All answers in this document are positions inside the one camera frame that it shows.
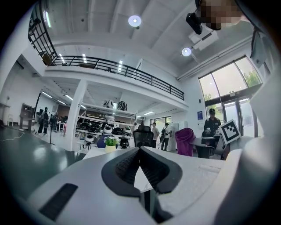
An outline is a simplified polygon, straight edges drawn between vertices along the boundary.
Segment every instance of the gray floor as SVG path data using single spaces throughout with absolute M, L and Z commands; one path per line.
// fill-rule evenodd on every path
M 27 199 L 46 180 L 85 156 L 65 151 L 29 132 L 15 138 L 22 134 L 8 127 L 0 130 L 0 164 L 12 193 L 23 199 Z

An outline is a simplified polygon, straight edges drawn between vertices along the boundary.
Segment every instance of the shelf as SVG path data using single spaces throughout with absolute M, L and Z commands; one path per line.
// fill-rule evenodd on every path
M 91 118 L 91 117 L 87 117 L 87 116 L 78 116 L 78 118 L 83 118 L 83 119 L 87 119 L 87 120 L 92 120 L 92 121 L 97 121 L 97 122 L 103 122 L 103 120 L 100 119 L 95 119 L 95 118 Z M 119 125 L 126 125 L 126 126 L 134 126 L 133 124 L 129 124 L 129 123 L 119 123 L 119 122 L 115 122 L 115 121 L 108 121 L 109 124 L 119 124 Z
M 111 108 L 106 108 L 106 107 L 99 106 L 99 105 L 92 105 L 92 104 L 87 104 L 87 103 L 82 103 L 82 104 L 83 104 L 83 106 L 87 106 L 87 108 L 90 108 L 90 109 L 95 109 L 95 110 L 99 111 L 100 113 L 115 113 L 115 114 L 126 115 L 126 116 L 128 116 L 128 115 L 133 116 L 136 114 L 135 112 L 111 109 Z
M 91 133 L 85 130 L 76 130 L 76 132 L 82 132 L 82 133 L 86 133 L 86 134 L 93 134 L 93 135 L 102 135 L 101 132 L 98 133 Z M 116 138 L 128 138 L 128 139 L 133 139 L 133 136 L 125 136 L 125 135 L 116 135 L 116 134 L 104 134 L 104 135 L 112 135 Z

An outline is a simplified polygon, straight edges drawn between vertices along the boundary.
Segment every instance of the black railing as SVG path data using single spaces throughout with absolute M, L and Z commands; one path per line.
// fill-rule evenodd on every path
M 39 1 L 31 14 L 28 39 L 41 56 L 45 65 L 52 65 L 58 55 L 50 40 L 44 20 L 46 18 L 43 16 L 42 2 Z
M 184 100 L 184 93 L 176 87 L 168 84 L 167 82 L 136 68 L 124 64 L 119 64 L 118 62 L 110 61 L 107 59 L 86 57 L 85 62 L 83 56 L 63 55 L 54 60 L 51 66 L 54 65 L 79 66 L 84 68 L 103 70 L 113 74 L 119 74 L 125 77 L 142 81 Z

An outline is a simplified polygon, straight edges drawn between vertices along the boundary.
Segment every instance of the man in white shirt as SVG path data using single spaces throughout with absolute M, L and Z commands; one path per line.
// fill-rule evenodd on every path
M 151 129 L 151 131 L 153 133 L 153 140 L 151 142 L 151 147 L 156 148 L 156 142 L 157 142 L 157 138 L 160 135 L 160 132 L 159 132 L 158 128 L 156 128 L 156 123 L 153 123 L 152 126 L 153 126 L 153 128 Z
M 171 130 L 170 128 L 168 127 L 169 124 L 168 123 L 165 123 L 165 127 L 163 128 L 164 130 L 164 140 L 161 144 L 161 150 L 163 150 L 163 147 L 164 147 L 164 144 L 165 144 L 165 148 L 164 148 L 164 151 L 167 152 L 167 146 L 168 146 L 168 142 L 169 142 L 169 135 L 171 133 Z

